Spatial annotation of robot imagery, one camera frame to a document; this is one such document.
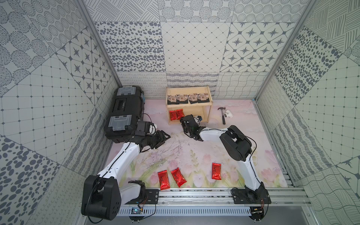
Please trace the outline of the red tea bag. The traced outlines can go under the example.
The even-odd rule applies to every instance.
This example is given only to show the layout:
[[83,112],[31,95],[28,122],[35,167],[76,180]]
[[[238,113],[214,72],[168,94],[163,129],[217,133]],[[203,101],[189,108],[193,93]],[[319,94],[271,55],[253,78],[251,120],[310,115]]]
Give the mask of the red tea bag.
[[179,168],[176,168],[173,171],[171,171],[171,174],[179,188],[187,182]]
[[160,190],[166,190],[171,187],[167,170],[158,172],[158,179],[160,183]]
[[221,178],[221,164],[212,163],[212,179],[213,180],[222,180],[222,178]]
[[169,111],[170,121],[178,120],[178,115],[176,110]]
[[177,120],[181,120],[183,117],[185,117],[183,109],[176,110]]

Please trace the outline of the black tea bag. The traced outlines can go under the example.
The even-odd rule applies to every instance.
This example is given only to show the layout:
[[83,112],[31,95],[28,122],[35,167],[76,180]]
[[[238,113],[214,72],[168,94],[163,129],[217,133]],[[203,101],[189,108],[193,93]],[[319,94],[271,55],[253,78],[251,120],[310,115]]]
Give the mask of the black tea bag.
[[176,95],[177,104],[188,104],[188,96],[187,95]]
[[199,103],[199,95],[197,93],[188,95],[188,101],[190,104]]
[[168,105],[177,105],[177,98],[176,96],[173,96],[173,95],[168,95],[167,96],[167,104]]
[[197,95],[198,103],[207,103],[210,102],[210,96],[208,93],[201,93]]

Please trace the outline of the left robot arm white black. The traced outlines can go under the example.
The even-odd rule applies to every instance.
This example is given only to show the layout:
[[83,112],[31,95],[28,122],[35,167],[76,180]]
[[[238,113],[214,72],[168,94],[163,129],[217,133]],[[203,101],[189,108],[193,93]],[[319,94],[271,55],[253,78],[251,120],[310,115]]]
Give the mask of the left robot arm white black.
[[113,220],[120,208],[129,203],[146,202],[145,183],[129,181],[119,187],[118,180],[130,166],[131,162],[148,146],[157,149],[170,135],[157,130],[152,122],[139,121],[136,129],[126,131],[118,137],[123,147],[115,158],[97,175],[90,175],[84,182],[81,214],[89,218]]

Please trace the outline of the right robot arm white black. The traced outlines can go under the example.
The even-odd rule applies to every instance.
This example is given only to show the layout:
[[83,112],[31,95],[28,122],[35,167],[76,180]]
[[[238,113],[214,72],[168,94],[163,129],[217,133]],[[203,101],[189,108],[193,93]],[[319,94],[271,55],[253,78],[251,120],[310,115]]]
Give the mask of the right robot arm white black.
[[221,141],[229,156],[238,162],[240,173],[245,181],[245,189],[239,192],[250,201],[267,196],[263,182],[260,181],[253,163],[252,144],[255,141],[244,135],[236,126],[229,128],[208,128],[200,126],[201,117],[192,114],[180,119],[184,133],[196,141]]

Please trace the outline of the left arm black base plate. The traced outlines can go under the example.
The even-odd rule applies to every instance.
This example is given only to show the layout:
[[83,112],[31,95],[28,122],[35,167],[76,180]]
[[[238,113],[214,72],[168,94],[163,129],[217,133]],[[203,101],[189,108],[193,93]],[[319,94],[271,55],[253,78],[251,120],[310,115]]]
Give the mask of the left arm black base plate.
[[159,197],[159,189],[146,189],[140,192],[140,196],[136,199],[129,201],[127,204],[157,204]]

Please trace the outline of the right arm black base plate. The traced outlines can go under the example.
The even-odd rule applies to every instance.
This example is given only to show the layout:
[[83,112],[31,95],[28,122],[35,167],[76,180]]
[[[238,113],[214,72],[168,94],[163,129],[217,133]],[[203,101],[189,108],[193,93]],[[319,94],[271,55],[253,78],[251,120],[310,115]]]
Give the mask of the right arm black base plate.
[[234,204],[271,204],[268,190],[259,187],[256,191],[234,187],[230,191]]

